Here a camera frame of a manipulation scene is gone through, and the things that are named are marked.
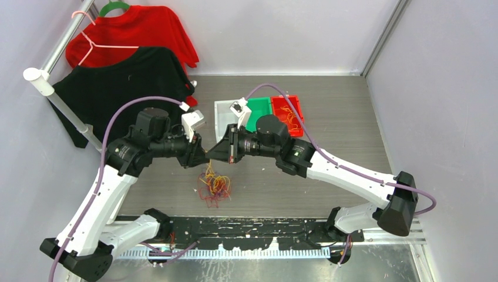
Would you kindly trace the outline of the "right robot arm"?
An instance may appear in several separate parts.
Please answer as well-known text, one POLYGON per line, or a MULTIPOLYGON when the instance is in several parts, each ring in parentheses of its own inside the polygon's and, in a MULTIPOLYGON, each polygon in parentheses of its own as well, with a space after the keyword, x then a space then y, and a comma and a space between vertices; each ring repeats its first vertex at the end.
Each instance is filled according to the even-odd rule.
POLYGON ((402 237, 410 233, 418 197, 409 173, 394 176, 339 159, 291 137, 287 125, 274 115, 260 117, 255 132, 227 125, 223 138, 207 152, 209 159, 229 164, 246 155, 273 158, 286 174, 330 183, 366 199, 367 204, 332 209, 325 230, 333 241, 373 227, 402 237))

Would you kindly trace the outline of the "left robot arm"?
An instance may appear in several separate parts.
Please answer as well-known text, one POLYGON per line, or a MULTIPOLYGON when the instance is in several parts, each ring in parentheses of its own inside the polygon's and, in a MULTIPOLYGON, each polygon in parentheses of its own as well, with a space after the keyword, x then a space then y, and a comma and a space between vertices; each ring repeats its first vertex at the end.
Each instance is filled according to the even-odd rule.
POLYGON ((202 125, 203 114, 188 110, 181 116, 183 133, 175 135, 165 110, 142 110, 128 134, 107 147, 103 166, 70 223, 57 237, 44 239, 40 250, 73 277, 98 281, 117 256, 135 245, 150 239, 168 240, 173 223, 154 208, 115 231, 107 233, 104 228, 115 220, 130 187, 153 159, 174 157, 185 168, 208 162, 196 133, 202 125))

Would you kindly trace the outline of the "white plastic bin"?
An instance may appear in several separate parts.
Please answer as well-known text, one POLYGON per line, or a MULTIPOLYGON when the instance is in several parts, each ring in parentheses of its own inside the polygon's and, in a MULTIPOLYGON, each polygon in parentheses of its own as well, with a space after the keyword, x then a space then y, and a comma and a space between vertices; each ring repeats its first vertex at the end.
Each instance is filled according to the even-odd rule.
POLYGON ((216 134, 216 142, 219 142, 229 124, 237 124, 239 121, 238 116, 232 112, 231 106, 234 102, 239 102, 242 98, 237 100, 219 100, 214 102, 214 127, 216 134))

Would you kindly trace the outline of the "green plastic bin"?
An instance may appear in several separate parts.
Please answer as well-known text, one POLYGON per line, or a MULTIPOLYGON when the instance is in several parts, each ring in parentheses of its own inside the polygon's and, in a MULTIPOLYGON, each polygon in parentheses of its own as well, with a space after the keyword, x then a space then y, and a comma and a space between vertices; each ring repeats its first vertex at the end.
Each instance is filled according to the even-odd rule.
POLYGON ((255 132, 257 120, 262 116, 273 114, 271 99, 270 97, 249 98, 247 106, 251 109, 251 115, 245 128, 250 132, 255 132))

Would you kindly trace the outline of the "red plastic bin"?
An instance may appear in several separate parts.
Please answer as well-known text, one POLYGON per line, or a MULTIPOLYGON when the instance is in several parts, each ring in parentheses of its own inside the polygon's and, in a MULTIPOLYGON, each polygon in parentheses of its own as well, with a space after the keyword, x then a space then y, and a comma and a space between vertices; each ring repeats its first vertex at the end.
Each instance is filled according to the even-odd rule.
POLYGON ((288 99, 297 111, 297 115, 289 106, 288 102, 282 96, 272 96, 271 106, 273 114, 281 121, 284 122, 292 137, 303 137, 304 130, 299 123, 299 118, 304 122, 304 117, 301 112, 300 100, 296 95, 288 95, 288 99))

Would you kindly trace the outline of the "black t-shirt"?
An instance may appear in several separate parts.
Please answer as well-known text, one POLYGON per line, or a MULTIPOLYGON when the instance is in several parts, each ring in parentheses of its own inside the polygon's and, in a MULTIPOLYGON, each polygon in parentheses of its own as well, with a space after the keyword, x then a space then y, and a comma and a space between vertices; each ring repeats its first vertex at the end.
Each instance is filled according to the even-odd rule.
POLYGON ((139 48, 131 57, 101 68, 77 66, 53 88, 83 123, 93 127, 99 141, 125 103, 145 96, 184 102, 194 93, 176 55, 163 47, 139 48))

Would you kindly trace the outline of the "red t-shirt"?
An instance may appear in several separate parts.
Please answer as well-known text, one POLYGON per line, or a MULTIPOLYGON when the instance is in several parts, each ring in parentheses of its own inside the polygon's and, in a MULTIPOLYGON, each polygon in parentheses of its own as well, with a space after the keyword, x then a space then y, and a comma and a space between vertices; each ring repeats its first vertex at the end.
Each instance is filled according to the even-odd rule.
MULTIPOLYGON (((166 6, 132 5, 124 14, 98 17, 83 29, 96 44, 142 47, 163 47, 171 50, 179 60, 185 74, 199 61, 197 52, 186 34, 179 17, 166 6)), ((66 60, 72 70, 89 50, 87 40, 79 34, 66 47, 66 60)), ((101 68, 114 65, 131 57, 137 49, 94 48, 82 67, 101 68)), ((193 94, 184 101, 195 106, 193 94)))

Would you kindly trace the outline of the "pink hanger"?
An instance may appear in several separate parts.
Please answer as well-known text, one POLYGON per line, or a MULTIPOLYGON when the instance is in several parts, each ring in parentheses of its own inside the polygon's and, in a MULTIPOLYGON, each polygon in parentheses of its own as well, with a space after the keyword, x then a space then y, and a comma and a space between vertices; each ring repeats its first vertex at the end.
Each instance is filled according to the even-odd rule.
MULTIPOLYGON (((95 21, 90 17, 90 15, 87 12, 84 11, 75 11, 72 13, 71 18, 73 19, 76 15, 83 15, 87 17, 90 20, 90 23, 92 25, 96 25, 95 21)), ((89 50, 85 54, 85 56, 79 61, 78 65, 82 66, 83 62, 86 60, 86 58, 92 53, 94 48, 105 48, 105 49, 138 49, 138 46, 120 46, 120 45, 101 45, 101 44, 96 44, 87 34, 84 33, 83 30, 80 32, 82 36, 87 40, 89 44, 89 50)))

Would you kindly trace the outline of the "green hanger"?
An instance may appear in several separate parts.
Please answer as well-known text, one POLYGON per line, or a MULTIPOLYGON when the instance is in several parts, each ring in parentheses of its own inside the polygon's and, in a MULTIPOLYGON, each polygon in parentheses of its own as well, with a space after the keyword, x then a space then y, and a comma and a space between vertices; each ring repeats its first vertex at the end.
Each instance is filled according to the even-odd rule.
POLYGON ((109 1, 101 8, 98 17, 105 17, 109 12, 112 12, 117 9, 122 9, 124 11, 127 11, 129 8, 130 5, 123 1, 109 1))

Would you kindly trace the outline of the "white clothes rack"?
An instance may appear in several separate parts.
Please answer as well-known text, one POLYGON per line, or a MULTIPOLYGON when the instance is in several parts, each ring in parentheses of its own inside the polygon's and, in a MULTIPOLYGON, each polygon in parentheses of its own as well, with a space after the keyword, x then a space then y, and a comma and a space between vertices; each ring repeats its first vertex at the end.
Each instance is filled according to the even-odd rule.
POLYGON ((83 21, 83 18, 88 16, 88 11, 93 5, 93 1, 82 1, 79 9, 75 12, 74 16, 70 21, 70 24, 66 28, 66 31, 62 34, 57 44, 55 45, 52 53, 49 55, 47 61, 42 68, 27 68, 23 71, 23 78, 30 82, 31 85, 44 97, 50 101, 55 108, 57 108, 70 123, 76 128, 76 130, 85 137, 85 139, 93 145, 93 147, 100 153, 102 150, 102 143, 93 134, 92 128, 83 123, 81 119, 70 109, 70 107, 58 96, 52 85, 48 82, 50 74, 53 68, 56 66, 60 57, 63 55, 69 41, 72 39, 73 35, 77 31, 78 27, 83 21))

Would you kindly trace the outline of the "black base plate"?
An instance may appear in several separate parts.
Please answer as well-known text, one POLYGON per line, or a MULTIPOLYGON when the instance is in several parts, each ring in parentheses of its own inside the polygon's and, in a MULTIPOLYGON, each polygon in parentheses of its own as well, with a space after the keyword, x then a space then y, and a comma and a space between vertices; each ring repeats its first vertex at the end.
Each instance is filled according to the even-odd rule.
POLYGON ((346 238, 333 235, 325 219, 172 217, 170 235, 148 239, 183 249, 196 242, 199 250, 266 250, 277 243, 278 250, 315 250, 320 246, 341 246, 346 238))

